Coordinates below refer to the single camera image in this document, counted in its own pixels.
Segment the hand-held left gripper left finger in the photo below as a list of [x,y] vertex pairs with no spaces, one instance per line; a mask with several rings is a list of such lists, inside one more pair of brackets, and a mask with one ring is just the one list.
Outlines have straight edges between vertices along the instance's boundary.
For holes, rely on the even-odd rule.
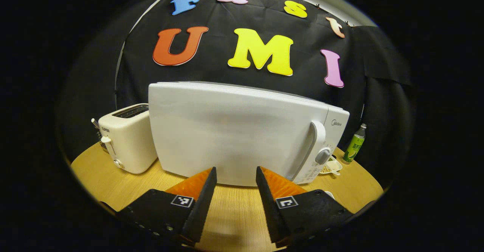
[[184,245],[200,242],[217,183],[211,167],[164,191],[149,189],[115,216],[153,235]]

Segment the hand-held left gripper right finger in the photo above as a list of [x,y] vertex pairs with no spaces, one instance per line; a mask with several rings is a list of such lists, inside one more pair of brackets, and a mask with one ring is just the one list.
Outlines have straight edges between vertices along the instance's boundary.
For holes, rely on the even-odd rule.
[[256,184],[271,242],[295,245],[344,226],[353,213],[321,189],[307,191],[264,167],[256,168]]

